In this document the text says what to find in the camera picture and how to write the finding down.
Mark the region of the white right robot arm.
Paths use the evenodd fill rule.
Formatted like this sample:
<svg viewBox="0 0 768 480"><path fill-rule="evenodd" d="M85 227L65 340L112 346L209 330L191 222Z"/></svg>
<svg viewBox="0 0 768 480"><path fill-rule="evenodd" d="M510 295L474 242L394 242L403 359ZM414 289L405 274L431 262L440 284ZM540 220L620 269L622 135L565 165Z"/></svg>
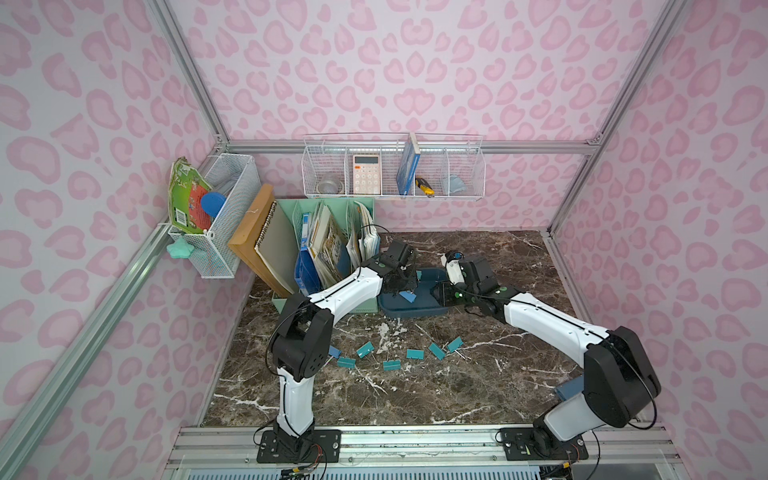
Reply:
<svg viewBox="0 0 768 480"><path fill-rule="evenodd" d="M450 251L441 263L447 279L433 289L438 301L477 307L483 315L546 342L582 369L582 391L534 421L531 438L540 452L548 454L603 425L625 427L655 404L662 387L633 330L587 323L529 292L503 286L484 258Z"/></svg>

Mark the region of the teal binder clip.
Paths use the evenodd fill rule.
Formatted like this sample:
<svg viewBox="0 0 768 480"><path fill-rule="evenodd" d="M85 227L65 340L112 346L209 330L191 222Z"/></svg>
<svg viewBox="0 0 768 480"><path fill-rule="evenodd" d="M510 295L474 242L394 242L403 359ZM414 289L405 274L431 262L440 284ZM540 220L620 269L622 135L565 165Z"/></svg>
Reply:
<svg viewBox="0 0 768 480"><path fill-rule="evenodd" d="M408 349L406 352L406 358L408 360L423 360L424 351L418 349Z"/></svg>
<svg viewBox="0 0 768 480"><path fill-rule="evenodd" d="M384 371L397 371L401 369L401 361L400 360L385 361L382 363L382 367Z"/></svg>
<svg viewBox="0 0 768 480"><path fill-rule="evenodd" d="M357 356L362 359L375 351L375 347L371 341L366 342L356 350Z"/></svg>
<svg viewBox="0 0 768 480"><path fill-rule="evenodd" d="M461 337L456 337L454 340L446 345L446 351L453 353L464 345L464 341Z"/></svg>
<svg viewBox="0 0 768 480"><path fill-rule="evenodd" d="M446 357L446 353L435 343L431 343L429 351L438 359L443 360Z"/></svg>
<svg viewBox="0 0 768 480"><path fill-rule="evenodd" d="M341 368L354 370L357 367L357 360L355 358L339 357L337 365Z"/></svg>

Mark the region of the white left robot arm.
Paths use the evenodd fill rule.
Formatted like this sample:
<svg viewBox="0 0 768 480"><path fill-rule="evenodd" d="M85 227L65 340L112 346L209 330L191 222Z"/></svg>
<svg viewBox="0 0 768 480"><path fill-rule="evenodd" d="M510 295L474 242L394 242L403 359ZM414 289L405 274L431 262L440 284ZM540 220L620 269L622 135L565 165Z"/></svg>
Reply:
<svg viewBox="0 0 768 480"><path fill-rule="evenodd" d="M314 377L329 356L335 324L382 293L410 290L416 281L415 249L394 239L350 275L318 293L292 295L269 341L279 378L280 406L275 434L287 442L307 442L315 425Z"/></svg>

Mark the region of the dark teal storage box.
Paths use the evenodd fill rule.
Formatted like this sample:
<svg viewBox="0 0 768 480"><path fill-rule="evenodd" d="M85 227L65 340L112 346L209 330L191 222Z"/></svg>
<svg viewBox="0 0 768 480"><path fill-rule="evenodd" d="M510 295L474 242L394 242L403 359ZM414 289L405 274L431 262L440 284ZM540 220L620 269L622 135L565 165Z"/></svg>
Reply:
<svg viewBox="0 0 768 480"><path fill-rule="evenodd" d="M443 315L449 308L442 305L431 291L447 279L446 272L440 268L418 270L416 288L412 292L380 294L377 298L379 309L387 317L394 319Z"/></svg>

